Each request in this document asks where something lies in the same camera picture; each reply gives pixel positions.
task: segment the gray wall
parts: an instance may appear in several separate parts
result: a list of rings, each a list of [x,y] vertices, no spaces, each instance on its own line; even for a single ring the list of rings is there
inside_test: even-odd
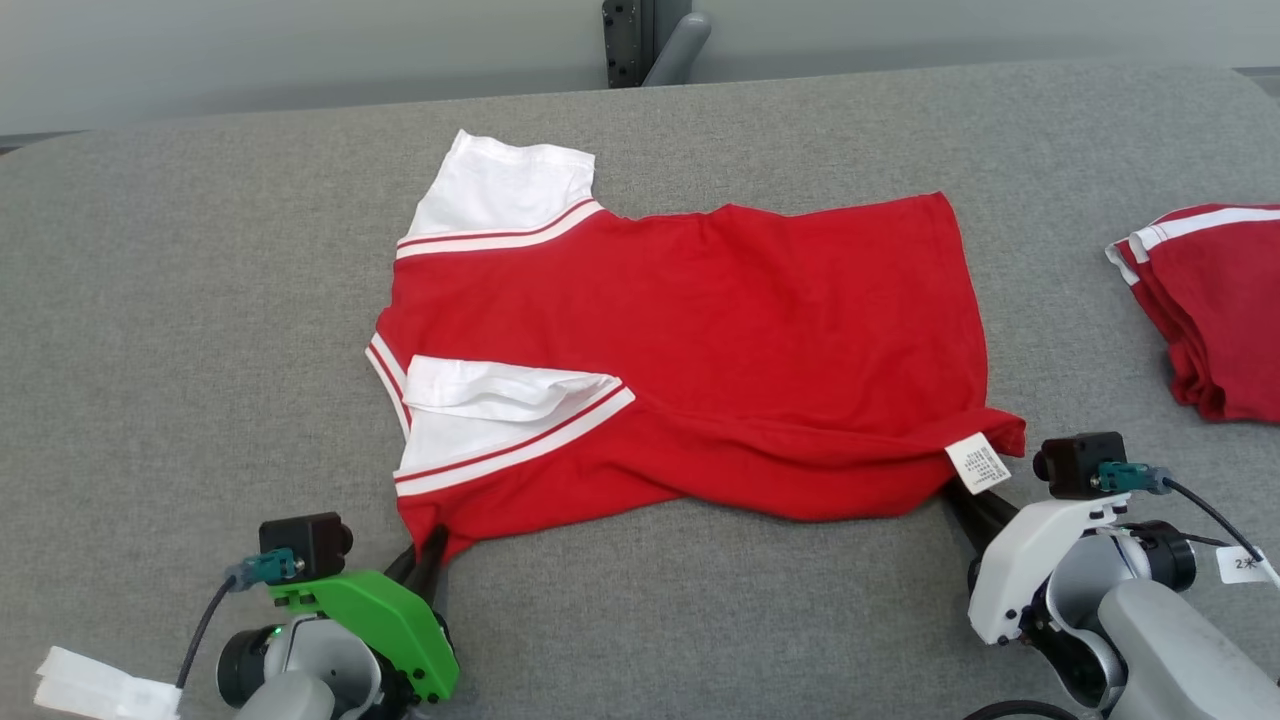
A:
[[[1275,0],[695,0],[699,82],[1032,58],[1280,65]],[[0,0],[0,136],[604,86],[596,0]]]

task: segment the red fabric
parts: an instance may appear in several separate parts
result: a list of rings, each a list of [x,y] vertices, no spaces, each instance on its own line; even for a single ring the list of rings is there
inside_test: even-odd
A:
[[[397,261],[378,332],[415,354],[620,377],[637,400],[564,447],[402,497],[421,541],[479,539],[698,497],[796,520],[900,515],[986,432],[987,355],[946,199],[803,217],[602,211],[527,247]]]
[[[1229,210],[1199,205],[1152,227]],[[1280,206],[1254,206],[1276,210]],[[1162,240],[1139,263],[1134,297],[1169,341],[1174,397],[1210,420],[1280,421],[1280,219],[1230,222]]]

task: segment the red stripe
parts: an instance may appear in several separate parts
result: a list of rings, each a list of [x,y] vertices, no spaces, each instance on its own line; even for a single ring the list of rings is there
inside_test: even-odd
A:
[[[374,359],[378,360],[379,365],[381,365],[383,374],[387,377],[387,382],[392,383],[392,387],[396,388],[396,400],[399,401],[401,409],[404,411],[404,424],[406,425],[412,425],[413,424],[413,416],[410,415],[408,406],[404,405],[404,391],[401,389],[399,383],[396,382],[396,375],[392,374],[390,366],[387,365],[387,360],[383,360],[381,354],[378,352],[378,348],[374,347],[374,343],[371,343],[371,342],[369,343],[369,351],[374,354]]]
[[[603,405],[604,402],[607,402],[611,397],[613,397],[614,395],[622,392],[622,389],[625,387],[626,386],[618,386],[618,387],[613,388],[613,391],[611,391],[609,395],[605,395],[600,400],[598,400],[598,401],[593,402],[591,405],[586,406],[581,411],[576,413],[568,420],[564,420],[563,423],[561,423],[561,424],[556,425],[554,428],[544,432],[543,434],[531,437],[531,438],[526,439],[522,443],[513,445],[511,447],[506,447],[503,450],[498,450],[498,451],[490,452],[489,455],[481,455],[480,457],[474,457],[471,460],[462,460],[461,462],[454,462],[453,465],[445,465],[443,468],[434,468],[431,470],[422,470],[421,473],[413,473],[412,475],[404,475],[403,478],[396,478],[396,482],[399,483],[399,482],[404,482],[404,480],[416,480],[419,478],[425,478],[428,475],[435,475],[438,473],[444,473],[447,470],[454,470],[457,468],[462,468],[462,466],[466,466],[466,465],[474,465],[476,462],[483,462],[483,461],[489,460],[492,457],[498,457],[499,455],[506,455],[508,452],[515,452],[515,451],[520,450],[521,447],[530,446],[530,445],[532,445],[532,443],[535,443],[535,442],[545,438],[547,436],[550,436],[550,434],[554,434],[554,433],[562,430],[566,425],[568,425],[573,420],[577,420],[582,415],[586,415],[591,410],[595,410],[596,407],[599,407],[600,405]]]
[[[570,217],[570,214],[573,213],[573,210],[577,210],[582,205],[586,205],[588,202],[591,202],[591,201],[593,201],[593,199],[590,199],[590,197],[588,197],[586,200],[582,200],[577,205],[573,205],[568,210],[564,210],[564,214],[562,214],[561,217],[556,218],[554,220],[547,223],[545,225],[543,225],[543,227],[540,227],[540,228],[538,228],[535,231],[489,232],[489,233],[479,233],[479,234],[451,234],[451,236],[447,236],[447,237],[421,237],[421,238],[417,238],[417,240],[403,240],[403,241],[401,241],[399,247],[408,247],[411,245],[422,245],[422,243],[426,243],[426,242],[444,242],[447,240],[484,240],[484,238],[489,238],[489,237],[525,237],[525,236],[529,236],[529,234],[538,234],[540,232],[549,231],[552,227],[556,225],[556,223],[558,223],[558,222],[563,220],[564,218]]]

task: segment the gray table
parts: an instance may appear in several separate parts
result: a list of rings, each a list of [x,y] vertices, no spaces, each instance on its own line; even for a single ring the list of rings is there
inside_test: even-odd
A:
[[[399,429],[361,355],[394,241],[457,128],[594,152],[628,215],[804,213],[943,190],[965,233],[991,402],[1038,442],[1119,429],[1263,548],[1280,434],[1171,400],[1161,342],[1102,256],[1174,208],[1275,202],[1280,113],[1216,69],[1004,65],[204,118],[0,159],[0,707],[59,644],[172,679],[269,518],[338,510],[352,566],[406,542]],[[1042,497],[1028,462],[1006,483]],[[1134,515],[1216,533],[1178,498]],[[463,680],[431,716],[951,720],[1066,702],[968,628],[941,506],[791,525],[682,501],[484,543],[453,565]],[[1190,593],[1280,673],[1274,589]],[[187,720],[229,717],[212,664],[279,615],[230,598]]]

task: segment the red and white t-shirt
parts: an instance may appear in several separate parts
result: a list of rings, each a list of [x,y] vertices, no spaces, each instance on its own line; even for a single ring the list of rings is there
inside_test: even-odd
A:
[[[406,433],[399,509],[475,541],[696,497],[900,515],[984,432],[987,355],[942,195],[632,220],[594,158],[460,132],[367,355]]]
[[[1210,420],[1280,421],[1280,206],[1197,205],[1106,249]]]

